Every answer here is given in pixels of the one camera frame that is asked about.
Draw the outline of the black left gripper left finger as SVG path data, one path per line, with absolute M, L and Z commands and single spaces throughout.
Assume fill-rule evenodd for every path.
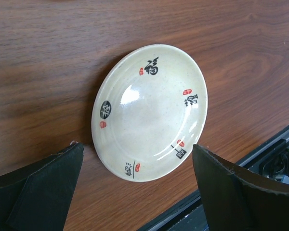
M 0 231 L 61 231 L 84 157 L 82 143 L 0 176 Z

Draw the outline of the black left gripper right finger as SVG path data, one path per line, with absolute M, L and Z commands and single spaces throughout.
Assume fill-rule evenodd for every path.
M 211 231 L 289 231 L 289 185 L 195 144 L 193 168 Z

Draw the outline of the cream plate with calligraphy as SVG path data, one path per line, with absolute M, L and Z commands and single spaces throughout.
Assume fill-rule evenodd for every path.
M 108 73 L 92 109 L 92 140 L 115 176 L 147 182 L 190 155 L 205 126 L 208 91 L 195 60 L 166 44 L 141 47 Z

